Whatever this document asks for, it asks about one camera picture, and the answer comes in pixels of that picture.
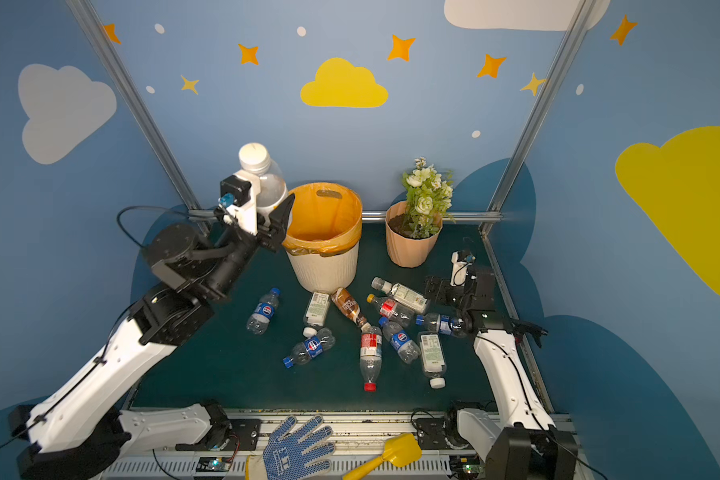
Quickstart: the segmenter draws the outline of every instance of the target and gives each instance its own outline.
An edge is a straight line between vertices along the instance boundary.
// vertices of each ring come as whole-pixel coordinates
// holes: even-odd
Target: shovel handle
[[[373,472],[377,466],[380,466],[383,463],[384,457],[376,457],[373,460],[369,460],[361,466],[355,468],[347,475],[344,475],[342,480],[360,480],[360,478],[363,478],[365,475]]]

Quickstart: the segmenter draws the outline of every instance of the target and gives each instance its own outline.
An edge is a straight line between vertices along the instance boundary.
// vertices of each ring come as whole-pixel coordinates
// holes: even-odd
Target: yellow star
[[[111,23],[108,25],[103,25],[103,27],[104,27],[104,32],[106,33],[106,36],[109,37],[112,42],[121,44],[120,39],[117,37],[117,35],[115,35],[115,24]]]
[[[195,92],[195,95],[197,95],[197,90],[195,90],[195,84],[199,82],[200,80],[195,80],[194,82],[190,82],[186,78],[184,78],[184,75],[181,76],[181,79],[184,81],[184,86],[181,88],[182,90],[191,90]]]
[[[506,59],[507,57],[493,58],[490,55],[485,55],[485,65],[483,65],[483,69],[480,70],[480,73],[478,73],[478,78],[485,75],[490,75],[491,77],[496,78],[496,75],[499,74],[499,67]]]
[[[611,40],[618,40],[619,45],[624,44],[624,38],[630,33],[630,30],[632,30],[635,26],[637,26],[637,22],[632,23],[629,20],[626,19],[626,15],[624,15],[624,20],[621,21],[621,25],[619,25],[619,29],[614,32],[613,35],[610,36]]]
[[[240,64],[244,64],[244,63],[252,63],[254,65],[259,64],[259,61],[256,60],[256,50],[259,50],[259,47],[246,48],[240,44],[237,44],[237,45],[240,47],[240,52],[242,52],[242,59],[240,59]]]
[[[536,72],[533,72],[532,74],[530,74],[530,83],[528,85],[522,87],[520,89],[520,91],[530,90],[530,91],[534,92],[534,96],[536,96],[539,86],[546,81],[547,81],[546,78],[542,78],[541,80],[536,78]]]
[[[389,53],[387,60],[393,58],[402,58],[406,62],[408,61],[408,50],[416,42],[415,38],[409,38],[408,40],[401,40],[400,38],[392,36],[392,51]]]

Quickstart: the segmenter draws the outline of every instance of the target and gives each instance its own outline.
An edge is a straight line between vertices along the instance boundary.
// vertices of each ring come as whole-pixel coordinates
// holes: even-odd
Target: flower pot
[[[389,221],[398,215],[405,213],[406,201],[397,202],[387,210],[387,216],[384,224],[387,227],[387,253],[395,265],[413,268],[421,265],[427,259],[427,255],[432,251],[434,243],[438,241],[438,236],[443,228],[443,219],[437,218],[437,225],[440,230],[429,238],[415,240],[413,238],[405,238],[398,235],[389,228]]]

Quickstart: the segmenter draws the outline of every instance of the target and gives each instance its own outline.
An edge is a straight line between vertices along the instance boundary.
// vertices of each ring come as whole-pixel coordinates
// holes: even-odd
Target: yellow cloud
[[[720,127],[682,132],[661,148],[635,144],[616,176],[677,253],[720,295]]]
[[[388,96],[370,70],[344,58],[326,60],[317,69],[315,81],[302,87],[302,101],[313,107],[381,107]]]

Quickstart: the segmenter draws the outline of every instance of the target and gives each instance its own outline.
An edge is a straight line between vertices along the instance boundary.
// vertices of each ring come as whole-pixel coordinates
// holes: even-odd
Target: potted plant
[[[451,172],[439,174],[427,159],[419,157],[416,168],[403,173],[406,199],[389,207],[386,216],[387,253],[400,266],[414,267],[427,259],[451,208]]]

